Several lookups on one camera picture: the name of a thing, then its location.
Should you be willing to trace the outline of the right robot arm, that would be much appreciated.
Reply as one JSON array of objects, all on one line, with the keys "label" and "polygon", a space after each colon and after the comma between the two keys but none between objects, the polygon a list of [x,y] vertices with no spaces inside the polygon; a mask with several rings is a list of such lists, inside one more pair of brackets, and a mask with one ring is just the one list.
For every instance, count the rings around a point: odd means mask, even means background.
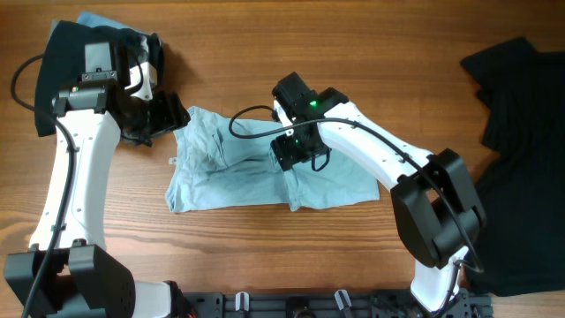
[{"label": "right robot arm", "polygon": [[295,72],[272,90],[275,118],[285,129],[271,148],[283,170],[337,150],[390,193],[396,229],[416,260],[410,314],[443,315],[459,292],[462,267],[481,272],[472,242],[486,226],[463,158],[412,146],[363,115],[346,95],[311,90]]}]

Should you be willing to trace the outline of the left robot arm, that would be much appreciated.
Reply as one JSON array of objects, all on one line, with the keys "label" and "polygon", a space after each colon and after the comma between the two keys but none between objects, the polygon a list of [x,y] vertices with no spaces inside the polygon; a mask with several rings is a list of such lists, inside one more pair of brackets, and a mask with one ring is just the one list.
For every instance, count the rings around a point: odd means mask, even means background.
[{"label": "left robot arm", "polygon": [[119,142],[150,145],[185,127],[177,95],[142,96],[149,76],[131,76],[133,58],[111,42],[85,47],[85,70],[62,87],[46,117],[56,157],[41,219],[24,253],[9,254],[4,278],[25,317],[193,317],[172,281],[137,281],[106,249],[109,167]]}]

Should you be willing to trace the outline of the light blue t-shirt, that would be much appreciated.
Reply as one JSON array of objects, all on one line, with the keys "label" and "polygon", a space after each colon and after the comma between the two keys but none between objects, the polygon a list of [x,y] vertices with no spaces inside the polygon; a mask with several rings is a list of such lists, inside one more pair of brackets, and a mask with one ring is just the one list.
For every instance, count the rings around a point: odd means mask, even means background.
[{"label": "light blue t-shirt", "polygon": [[237,206],[286,204],[335,208],[380,198],[378,183],[348,156],[334,150],[323,170],[299,163],[284,171],[262,133],[274,122],[228,118],[193,106],[188,125],[174,132],[176,169],[165,194],[172,213]]}]

